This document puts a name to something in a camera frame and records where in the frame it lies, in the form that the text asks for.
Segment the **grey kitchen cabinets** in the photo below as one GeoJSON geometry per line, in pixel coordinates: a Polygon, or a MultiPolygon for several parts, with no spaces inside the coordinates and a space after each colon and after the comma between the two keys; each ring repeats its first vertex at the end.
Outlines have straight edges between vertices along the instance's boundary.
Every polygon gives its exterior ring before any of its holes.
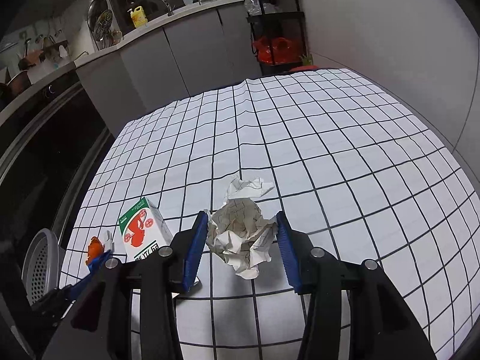
{"type": "Polygon", "coordinates": [[[242,0],[193,4],[127,33],[76,62],[113,136],[169,103],[261,77],[242,0]]]}

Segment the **green white carton box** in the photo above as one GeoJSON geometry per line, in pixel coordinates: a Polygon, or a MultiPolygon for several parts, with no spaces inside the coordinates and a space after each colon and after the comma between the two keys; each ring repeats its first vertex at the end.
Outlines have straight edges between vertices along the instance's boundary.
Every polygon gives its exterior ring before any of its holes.
{"type": "Polygon", "coordinates": [[[185,238],[183,231],[173,234],[160,211],[145,197],[118,219],[120,236],[132,271],[127,278],[132,288],[142,288],[147,279],[166,279],[165,288],[174,294],[187,293],[182,286],[185,238]]]}

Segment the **yellow detergent bottle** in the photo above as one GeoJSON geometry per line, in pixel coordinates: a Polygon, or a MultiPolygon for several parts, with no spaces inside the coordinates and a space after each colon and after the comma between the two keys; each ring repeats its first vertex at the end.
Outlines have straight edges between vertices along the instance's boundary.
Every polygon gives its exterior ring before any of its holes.
{"type": "Polygon", "coordinates": [[[139,28],[148,23],[148,18],[142,6],[130,8],[128,12],[135,28],[139,28]]]}

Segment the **orange plastic scrap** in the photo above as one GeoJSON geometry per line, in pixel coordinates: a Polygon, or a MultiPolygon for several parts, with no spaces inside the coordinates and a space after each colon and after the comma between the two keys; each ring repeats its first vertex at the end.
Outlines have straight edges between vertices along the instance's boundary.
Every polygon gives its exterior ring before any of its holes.
{"type": "Polygon", "coordinates": [[[97,238],[97,236],[93,236],[87,247],[87,259],[85,261],[85,264],[87,266],[90,266],[95,260],[95,258],[101,257],[103,253],[104,253],[103,243],[100,241],[100,239],[97,238]]]}

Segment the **white checkered tablecloth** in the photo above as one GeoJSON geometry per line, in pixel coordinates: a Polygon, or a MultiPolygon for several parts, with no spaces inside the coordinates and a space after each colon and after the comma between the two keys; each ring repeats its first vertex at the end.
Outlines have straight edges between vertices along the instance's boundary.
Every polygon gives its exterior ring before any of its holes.
{"type": "Polygon", "coordinates": [[[347,69],[245,80],[130,116],[97,170],[67,243],[59,283],[86,276],[93,236],[120,236],[141,197],[169,229],[219,209],[234,178],[261,178],[265,218],[337,258],[378,262],[438,359],[479,318],[479,195],[437,136],[347,69]]]}

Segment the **printed paper ball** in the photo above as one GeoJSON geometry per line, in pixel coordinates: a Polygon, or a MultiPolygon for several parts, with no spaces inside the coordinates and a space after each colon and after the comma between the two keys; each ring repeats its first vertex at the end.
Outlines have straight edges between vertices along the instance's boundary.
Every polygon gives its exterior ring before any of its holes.
{"type": "Polygon", "coordinates": [[[248,281],[259,276],[259,264],[271,261],[269,251],[278,234],[277,220],[264,218],[255,200],[273,188],[274,183],[259,177],[234,178],[222,207],[208,216],[209,250],[248,281]]]}

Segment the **red plastic bag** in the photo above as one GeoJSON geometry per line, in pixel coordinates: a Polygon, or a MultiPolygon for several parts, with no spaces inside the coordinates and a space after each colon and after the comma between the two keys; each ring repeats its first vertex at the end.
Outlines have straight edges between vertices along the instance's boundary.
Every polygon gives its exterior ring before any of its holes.
{"type": "Polygon", "coordinates": [[[297,41],[289,38],[261,37],[252,42],[256,51],[257,60],[267,65],[298,63],[300,61],[301,48],[297,41]]]}

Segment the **chrome sink faucet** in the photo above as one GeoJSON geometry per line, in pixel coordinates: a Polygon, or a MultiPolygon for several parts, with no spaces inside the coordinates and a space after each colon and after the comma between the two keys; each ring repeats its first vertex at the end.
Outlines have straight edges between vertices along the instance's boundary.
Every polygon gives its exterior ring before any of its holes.
{"type": "Polygon", "coordinates": [[[168,0],[154,0],[154,3],[158,5],[161,3],[164,6],[164,10],[166,10],[168,16],[172,16],[174,14],[175,5],[172,5],[168,0]]]}

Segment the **black built-in oven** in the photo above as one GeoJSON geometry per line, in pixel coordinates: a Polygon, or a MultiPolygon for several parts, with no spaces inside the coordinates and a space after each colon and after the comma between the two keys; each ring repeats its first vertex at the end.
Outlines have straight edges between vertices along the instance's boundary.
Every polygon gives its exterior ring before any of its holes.
{"type": "Polygon", "coordinates": [[[71,70],[1,119],[1,241],[22,267],[34,236],[68,245],[114,136],[71,70]]]}

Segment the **dish drying rack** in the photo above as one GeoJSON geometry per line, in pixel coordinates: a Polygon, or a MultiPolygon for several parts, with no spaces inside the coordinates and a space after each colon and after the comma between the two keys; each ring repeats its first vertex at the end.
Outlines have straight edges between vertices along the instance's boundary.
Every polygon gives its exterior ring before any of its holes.
{"type": "Polygon", "coordinates": [[[112,27],[113,12],[107,0],[92,0],[87,11],[87,24],[90,34],[99,50],[118,44],[123,34],[112,27]]]}

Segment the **grey perforated trash basket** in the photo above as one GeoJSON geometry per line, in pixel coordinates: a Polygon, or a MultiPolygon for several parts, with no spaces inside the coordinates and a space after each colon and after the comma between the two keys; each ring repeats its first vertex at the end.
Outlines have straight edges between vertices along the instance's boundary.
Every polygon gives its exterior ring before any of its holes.
{"type": "Polygon", "coordinates": [[[30,305],[58,288],[64,255],[65,250],[51,230],[43,228],[32,239],[21,272],[30,305]]]}

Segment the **black storage rack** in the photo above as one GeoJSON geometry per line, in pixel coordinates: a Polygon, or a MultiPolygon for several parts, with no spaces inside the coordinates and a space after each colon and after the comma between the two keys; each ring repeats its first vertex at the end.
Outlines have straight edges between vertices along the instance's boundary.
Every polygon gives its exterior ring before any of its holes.
{"type": "Polygon", "coordinates": [[[298,63],[270,66],[257,60],[264,76],[290,72],[308,64],[305,15],[299,0],[244,0],[244,8],[247,11],[247,22],[250,26],[251,50],[256,60],[256,51],[252,42],[261,37],[289,38],[297,41],[301,48],[298,63]]]}

